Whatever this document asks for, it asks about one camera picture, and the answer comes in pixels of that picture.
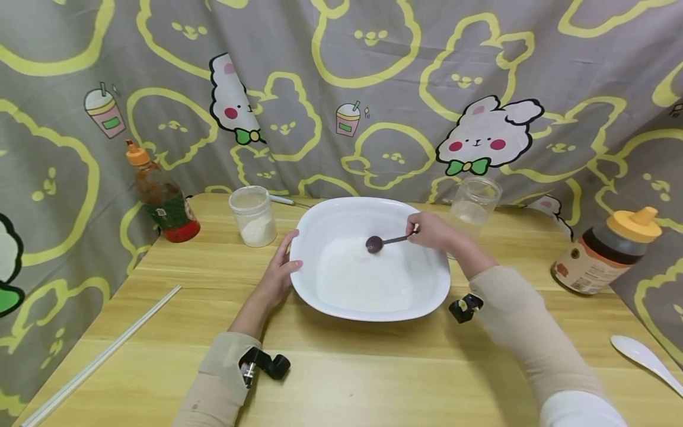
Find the dark spoon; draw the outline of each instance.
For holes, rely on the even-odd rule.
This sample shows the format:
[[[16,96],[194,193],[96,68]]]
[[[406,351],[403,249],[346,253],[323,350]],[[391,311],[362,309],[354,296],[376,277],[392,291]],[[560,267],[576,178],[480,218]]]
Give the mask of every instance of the dark spoon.
[[[382,250],[384,245],[388,245],[389,243],[403,242],[405,240],[408,240],[408,237],[412,236],[415,233],[417,233],[417,231],[410,233],[408,236],[390,238],[389,240],[382,240],[382,238],[379,236],[371,236],[365,242],[365,247],[367,248],[367,251],[370,253],[378,253]]]

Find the red bottle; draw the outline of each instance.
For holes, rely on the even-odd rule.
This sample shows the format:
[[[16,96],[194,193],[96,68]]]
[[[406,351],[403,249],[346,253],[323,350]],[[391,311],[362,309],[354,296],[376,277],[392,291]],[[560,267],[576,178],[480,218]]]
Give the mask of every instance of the red bottle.
[[[138,198],[164,236],[174,243],[196,236],[201,227],[180,187],[150,159],[145,150],[129,139],[126,143],[128,162],[137,168],[135,188]]]

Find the square bowl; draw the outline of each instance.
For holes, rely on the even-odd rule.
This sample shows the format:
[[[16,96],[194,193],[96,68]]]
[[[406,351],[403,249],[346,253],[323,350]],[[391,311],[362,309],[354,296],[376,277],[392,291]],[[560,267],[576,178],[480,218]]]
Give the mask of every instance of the square bowl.
[[[309,209],[298,223],[290,258],[302,260],[292,274],[299,296],[319,312],[365,322],[396,322],[425,316],[446,299],[451,271],[443,251],[408,241],[365,249],[370,236],[405,235],[418,212],[402,202],[375,197],[330,199]]]

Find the fabric backdrop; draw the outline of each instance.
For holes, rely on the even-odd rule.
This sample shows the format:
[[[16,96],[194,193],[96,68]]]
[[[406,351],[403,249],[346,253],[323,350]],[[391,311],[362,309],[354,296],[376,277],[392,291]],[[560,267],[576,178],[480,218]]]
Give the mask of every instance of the fabric backdrop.
[[[655,206],[613,287],[683,363],[682,27],[676,0],[3,2],[0,425],[158,236],[126,138],[186,195],[444,203],[483,174],[568,235]]]

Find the hand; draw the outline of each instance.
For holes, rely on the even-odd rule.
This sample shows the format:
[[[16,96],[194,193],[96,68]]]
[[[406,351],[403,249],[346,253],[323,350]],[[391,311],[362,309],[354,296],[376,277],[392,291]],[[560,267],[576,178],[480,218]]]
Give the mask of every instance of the hand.
[[[290,274],[299,270],[303,265],[301,261],[290,261],[290,254],[287,252],[290,243],[297,236],[298,230],[292,230],[282,239],[282,243],[278,246],[268,268],[266,268],[266,272],[263,274],[263,278],[261,278],[261,282],[253,292],[266,304],[268,309],[272,309],[282,302],[292,286]]]
[[[446,221],[431,212],[419,212],[409,216],[406,234],[412,233],[416,225],[419,225],[418,233],[408,237],[408,240],[420,246],[449,251],[453,243],[461,237],[460,233],[446,224]]]

